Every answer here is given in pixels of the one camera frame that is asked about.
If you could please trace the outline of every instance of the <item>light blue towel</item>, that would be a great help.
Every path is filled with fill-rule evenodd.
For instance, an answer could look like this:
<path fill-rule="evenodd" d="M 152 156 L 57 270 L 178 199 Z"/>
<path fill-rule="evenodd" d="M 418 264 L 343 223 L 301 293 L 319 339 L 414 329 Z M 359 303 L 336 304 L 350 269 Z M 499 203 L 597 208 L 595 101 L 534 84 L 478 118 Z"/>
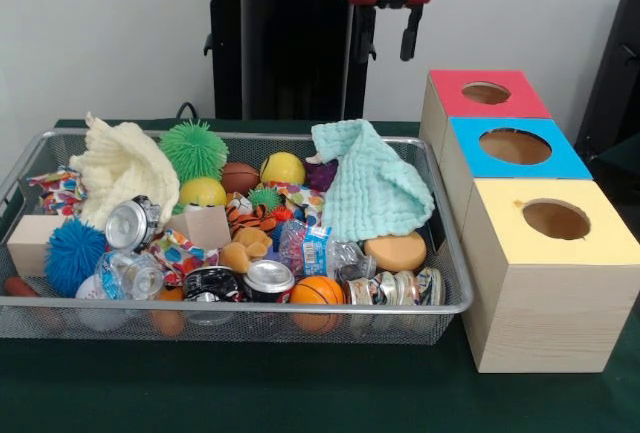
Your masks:
<path fill-rule="evenodd" d="M 324 163 L 338 173 L 325 196 L 323 225 L 337 241 L 408 235 L 431 217 L 433 198 L 416 169 L 405 163 L 365 120 L 311 129 Z"/>

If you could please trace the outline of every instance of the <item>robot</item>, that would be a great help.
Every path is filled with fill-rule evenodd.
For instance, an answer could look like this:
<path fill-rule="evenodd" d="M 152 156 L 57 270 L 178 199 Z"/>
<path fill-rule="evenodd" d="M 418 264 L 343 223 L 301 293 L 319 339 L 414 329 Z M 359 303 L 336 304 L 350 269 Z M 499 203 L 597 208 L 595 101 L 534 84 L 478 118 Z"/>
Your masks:
<path fill-rule="evenodd" d="M 408 8 L 400 58 L 414 57 L 430 0 L 211 0 L 218 118 L 362 117 L 376 8 Z"/>

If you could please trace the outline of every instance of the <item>yellow ball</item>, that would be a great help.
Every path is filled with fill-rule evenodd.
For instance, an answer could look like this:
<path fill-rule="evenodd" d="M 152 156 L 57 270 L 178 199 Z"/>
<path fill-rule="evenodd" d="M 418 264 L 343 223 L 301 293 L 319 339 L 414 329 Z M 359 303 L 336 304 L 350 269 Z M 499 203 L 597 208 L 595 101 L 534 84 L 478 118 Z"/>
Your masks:
<path fill-rule="evenodd" d="M 180 188 L 179 203 L 184 206 L 223 206 L 227 203 L 227 193 L 213 178 L 194 178 Z"/>
<path fill-rule="evenodd" d="M 279 181 L 302 185 L 304 183 L 304 166 L 297 156 L 281 151 L 264 160 L 260 168 L 260 181 Z"/>

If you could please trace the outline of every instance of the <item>white fuzzy cloth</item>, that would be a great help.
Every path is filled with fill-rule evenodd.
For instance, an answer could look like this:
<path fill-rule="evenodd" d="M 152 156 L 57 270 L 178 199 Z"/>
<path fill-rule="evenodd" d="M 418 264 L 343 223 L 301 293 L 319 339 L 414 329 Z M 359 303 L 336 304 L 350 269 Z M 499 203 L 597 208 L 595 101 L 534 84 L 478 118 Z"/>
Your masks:
<path fill-rule="evenodd" d="M 110 127 L 91 113 L 87 113 L 86 122 L 87 151 L 72 156 L 69 162 L 71 168 L 82 174 L 82 183 L 87 188 L 80 219 L 103 230 L 116 205 L 146 195 L 161 206 L 158 226 L 164 226 L 171 218 L 180 190 L 167 157 L 135 123 Z"/>

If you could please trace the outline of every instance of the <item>wooden block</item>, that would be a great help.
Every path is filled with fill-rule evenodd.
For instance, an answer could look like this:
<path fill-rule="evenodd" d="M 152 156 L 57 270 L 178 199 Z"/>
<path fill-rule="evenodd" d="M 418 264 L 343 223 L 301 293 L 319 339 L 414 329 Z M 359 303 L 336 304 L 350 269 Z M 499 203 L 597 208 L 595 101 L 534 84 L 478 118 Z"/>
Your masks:
<path fill-rule="evenodd" d="M 594 182 L 475 180 L 462 239 L 478 371 L 604 369 L 640 290 L 640 245 Z"/>
<path fill-rule="evenodd" d="M 167 228 L 186 236 L 197 247 L 215 250 L 231 243 L 227 215 L 223 206 L 187 211 L 171 217 Z"/>
<path fill-rule="evenodd" d="M 45 276 L 44 262 L 49 238 L 62 226 L 66 217 L 61 215 L 25 215 L 7 241 L 7 248 L 22 277 Z"/>
<path fill-rule="evenodd" d="M 553 120 L 450 118 L 440 160 L 458 233 L 474 178 L 591 179 Z"/>
<path fill-rule="evenodd" d="M 520 71 L 433 70 L 425 91 L 420 138 L 441 158 L 449 118 L 551 118 Z"/>

